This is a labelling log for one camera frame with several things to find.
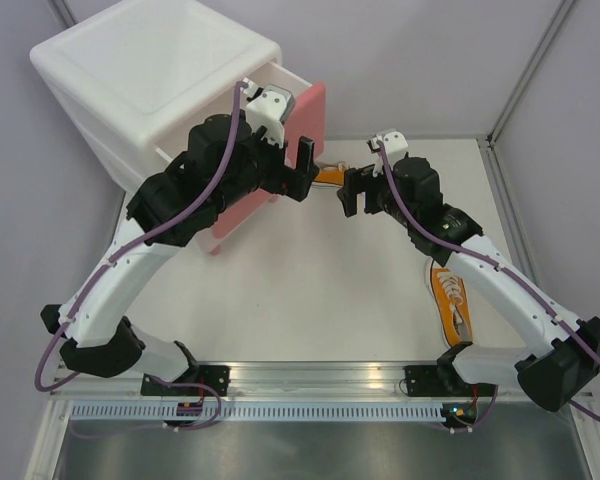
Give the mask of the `light pink drawer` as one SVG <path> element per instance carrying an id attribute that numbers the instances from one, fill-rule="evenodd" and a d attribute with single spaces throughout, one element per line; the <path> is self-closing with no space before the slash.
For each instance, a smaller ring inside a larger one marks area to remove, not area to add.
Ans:
<path id="1" fill-rule="evenodd" d="M 217 255 L 221 250 L 222 242 L 242 223 L 266 203 L 276 202 L 277 200 L 277 195 L 261 189 L 248 194 L 221 213 L 211 227 L 198 232 L 194 236 L 198 247 L 206 254 Z"/>

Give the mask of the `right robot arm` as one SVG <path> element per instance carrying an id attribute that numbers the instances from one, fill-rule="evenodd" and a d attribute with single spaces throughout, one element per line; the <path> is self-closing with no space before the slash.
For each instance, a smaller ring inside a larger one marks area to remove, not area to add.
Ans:
<path id="1" fill-rule="evenodd" d="M 519 387 L 539 407 L 556 412 L 600 373 L 600 318 L 581 319 L 521 274 L 459 208 L 446 203 L 437 171 L 405 156 L 389 176 L 374 166 L 351 168 L 337 192 L 346 216 L 384 212 L 406 228 L 416 249 L 458 275 L 516 331 L 521 349 L 463 341 L 442 355 L 439 388 L 458 395 L 471 384 Z"/>

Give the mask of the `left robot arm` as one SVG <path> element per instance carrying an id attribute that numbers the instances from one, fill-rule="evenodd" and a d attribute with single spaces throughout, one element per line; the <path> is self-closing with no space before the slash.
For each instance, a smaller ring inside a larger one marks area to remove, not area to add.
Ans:
<path id="1" fill-rule="evenodd" d="M 293 165 L 288 146 L 244 111 L 213 115 L 190 130 L 186 149 L 133 195 L 109 250 L 80 291 L 41 312 L 74 375 L 112 378 L 134 370 L 162 379 L 178 396 L 196 389 L 196 362 L 187 347 L 142 332 L 126 313 L 165 263 L 245 197 L 259 190 L 297 202 L 308 196 L 318 173 L 315 140 L 298 137 Z"/>

